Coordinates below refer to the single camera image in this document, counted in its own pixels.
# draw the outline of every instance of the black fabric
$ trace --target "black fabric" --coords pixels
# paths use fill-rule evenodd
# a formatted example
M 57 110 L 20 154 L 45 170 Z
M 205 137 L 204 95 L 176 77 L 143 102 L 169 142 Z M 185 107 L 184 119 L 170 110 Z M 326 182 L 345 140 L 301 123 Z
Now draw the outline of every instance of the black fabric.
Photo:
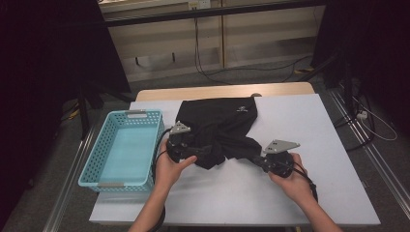
M 257 118 L 254 98 L 183 101 L 176 122 L 189 126 L 195 135 L 191 147 L 212 145 L 211 154 L 195 164 L 206 169 L 228 159 L 260 156 L 261 146 L 247 134 Z

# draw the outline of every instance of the black curtain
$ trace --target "black curtain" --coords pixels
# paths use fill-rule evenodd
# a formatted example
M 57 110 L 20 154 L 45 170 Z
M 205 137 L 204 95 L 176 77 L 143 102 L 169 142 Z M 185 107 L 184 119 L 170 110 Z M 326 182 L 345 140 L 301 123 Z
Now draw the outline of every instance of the black curtain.
M 324 13 L 312 65 L 332 54 L 339 59 L 324 71 L 325 83 L 334 87 L 344 78 L 345 62 L 352 77 L 362 81 L 397 128 L 410 133 L 410 3 L 403 1 L 334 1 Z
M 130 91 L 106 28 L 62 28 L 102 20 L 96 0 L 0 0 L 0 228 L 46 159 L 78 85 Z

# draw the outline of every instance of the turquoise plastic basket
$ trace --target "turquoise plastic basket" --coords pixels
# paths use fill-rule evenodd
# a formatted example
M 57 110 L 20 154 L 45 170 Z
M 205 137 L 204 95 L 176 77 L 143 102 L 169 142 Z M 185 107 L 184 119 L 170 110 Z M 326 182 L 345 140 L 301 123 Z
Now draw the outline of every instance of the turquoise plastic basket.
M 110 112 L 78 184 L 93 191 L 150 191 L 151 164 L 162 132 L 160 110 Z

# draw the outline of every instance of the wrist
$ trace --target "wrist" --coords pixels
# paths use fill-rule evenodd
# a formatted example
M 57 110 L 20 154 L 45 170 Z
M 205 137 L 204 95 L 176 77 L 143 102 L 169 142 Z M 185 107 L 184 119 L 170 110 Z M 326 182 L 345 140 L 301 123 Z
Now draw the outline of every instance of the wrist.
M 158 193 L 166 193 L 168 194 L 171 191 L 172 185 L 167 185 L 163 184 L 160 182 L 157 182 L 154 184 L 153 192 L 158 192 Z
M 302 209 L 309 209 L 316 205 L 319 205 L 312 195 L 295 200 L 295 203 Z

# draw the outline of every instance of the metal rail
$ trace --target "metal rail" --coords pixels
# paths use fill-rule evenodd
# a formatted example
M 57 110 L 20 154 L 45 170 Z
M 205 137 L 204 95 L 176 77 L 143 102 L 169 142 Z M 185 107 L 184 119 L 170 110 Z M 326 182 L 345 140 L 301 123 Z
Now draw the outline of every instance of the metal rail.
M 73 192 L 73 185 L 76 184 L 77 176 L 81 172 L 81 169 L 80 169 L 82 167 L 81 164 L 86 159 L 86 154 L 89 151 L 89 148 L 91 146 L 91 141 L 94 137 L 95 131 L 96 131 L 96 123 L 93 124 L 93 126 L 91 127 L 91 129 L 89 130 L 85 138 L 81 140 L 78 146 L 78 150 L 75 154 L 73 164 L 69 170 L 69 174 L 67 175 L 66 181 L 64 182 L 63 187 L 60 190 L 60 193 L 58 195 L 56 202 L 54 203 L 54 206 L 51 210 L 48 220 L 45 223 L 43 232 L 58 231 L 58 228 L 60 227 L 61 221 L 63 219 L 63 215 L 66 211 L 66 208 L 70 201 L 70 197 Z
M 343 97 L 340 93 L 331 93 L 335 104 L 337 105 L 338 110 L 342 115 L 348 115 L 344 106 Z M 363 143 L 369 139 L 368 134 L 361 124 L 357 120 L 353 120 L 349 123 L 350 129 L 353 131 L 359 142 Z M 395 197 L 398 205 L 403 210 L 404 214 L 407 215 L 407 218 L 410 219 L 410 194 L 408 190 L 403 186 L 398 177 L 395 175 L 390 166 L 383 159 L 383 156 L 377 150 L 376 146 L 373 143 L 369 143 L 364 146 L 364 150 L 367 156 L 370 158 L 374 167 L 379 172 L 380 176 L 386 183 L 387 187 L 390 189 L 390 192 Z
M 277 10 L 285 10 L 285 9 L 315 7 L 315 6 L 328 5 L 331 2 L 333 2 L 333 0 L 289 0 L 289 1 L 280 1 L 280 2 L 275 2 L 275 3 L 245 5 L 245 6 L 236 6 L 236 7 L 221 7 L 221 8 L 196 10 L 196 11 L 183 11 L 183 12 L 166 13 L 166 14 L 152 14 L 152 15 L 144 15 L 144 16 L 121 17 L 121 18 L 115 18 L 115 19 L 107 19 L 106 21 L 99 21 L 99 22 L 87 22 L 87 23 L 81 23 L 81 24 L 77 23 L 77 24 L 61 25 L 61 26 L 58 26 L 58 28 L 63 29 L 63 28 L 73 28 L 73 27 L 74 28 L 118 27 L 118 26 L 181 20 L 181 19 L 189 19 L 189 18 L 200 18 L 200 17 L 209 17 L 209 16 L 220 16 L 220 15 L 236 15 L 236 14 L 245 14 L 245 13 L 268 12 L 268 11 L 277 11 Z

